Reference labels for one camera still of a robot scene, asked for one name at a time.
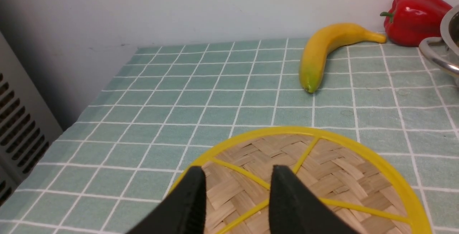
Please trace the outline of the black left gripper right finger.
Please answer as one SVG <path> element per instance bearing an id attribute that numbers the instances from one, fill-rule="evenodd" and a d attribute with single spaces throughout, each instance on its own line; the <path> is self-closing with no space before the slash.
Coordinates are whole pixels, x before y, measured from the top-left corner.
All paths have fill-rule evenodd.
<path id="1" fill-rule="evenodd" d="M 285 165 L 274 165 L 269 194 L 272 234 L 357 234 Z"/>

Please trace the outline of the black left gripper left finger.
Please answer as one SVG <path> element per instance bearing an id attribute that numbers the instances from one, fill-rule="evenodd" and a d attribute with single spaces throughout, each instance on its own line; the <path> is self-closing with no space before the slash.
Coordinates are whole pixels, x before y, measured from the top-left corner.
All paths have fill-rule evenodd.
<path id="1" fill-rule="evenodd" d="M 206 215 L 205 173 L 190 167 L 177 186 L 129 234 L 203 234 Z"/>

